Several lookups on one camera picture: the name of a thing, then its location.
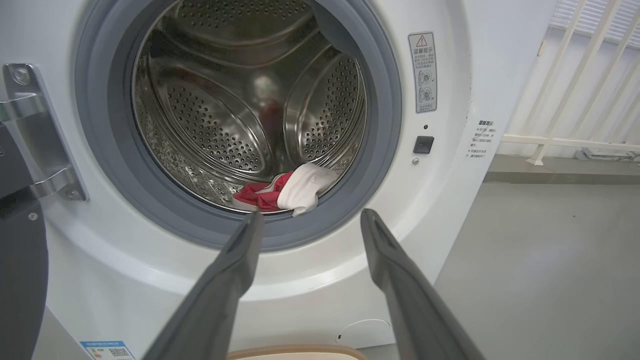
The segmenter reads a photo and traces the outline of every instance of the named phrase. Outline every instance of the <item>gray floor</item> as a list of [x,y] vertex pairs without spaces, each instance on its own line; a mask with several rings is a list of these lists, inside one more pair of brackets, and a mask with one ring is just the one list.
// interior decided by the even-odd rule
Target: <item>gray floor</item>
[[487,359],[638,359],[639,234],[640,186],[484,184],[435,288]]

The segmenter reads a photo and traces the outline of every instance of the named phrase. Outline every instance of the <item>white cloth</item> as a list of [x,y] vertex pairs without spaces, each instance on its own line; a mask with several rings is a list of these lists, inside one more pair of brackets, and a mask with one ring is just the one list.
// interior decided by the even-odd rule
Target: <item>white cloth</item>
[[278,197],[280,209],[293,210],[293,216],[304,214],[318,205],[318,193],[338,179],[338,173],[315,164],[302,164],[291,174]]

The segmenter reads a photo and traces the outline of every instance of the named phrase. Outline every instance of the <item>white railing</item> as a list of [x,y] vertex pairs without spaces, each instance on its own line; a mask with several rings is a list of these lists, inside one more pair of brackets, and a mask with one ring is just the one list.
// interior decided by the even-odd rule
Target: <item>white railing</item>
[[576,147],[640,152],[640,51],[627,46],[640,10],[617,45],[603,44],[622,2],[609,0],[590,38],[574,35],[587,0],[577,2],[562,37],[550,29],[499,153],[542,165],[543,157],[572,156]]

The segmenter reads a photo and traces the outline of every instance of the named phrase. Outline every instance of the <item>door hinge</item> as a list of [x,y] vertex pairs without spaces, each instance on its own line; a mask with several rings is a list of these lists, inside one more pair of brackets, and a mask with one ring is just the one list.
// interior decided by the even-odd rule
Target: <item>door hinge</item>
[[3,77],[9,99],[0,101],[0,124],[9,130],[29,169],[31,193],[36,198],[58,193],[66,200],[86,200],[36,67],[5,64]]

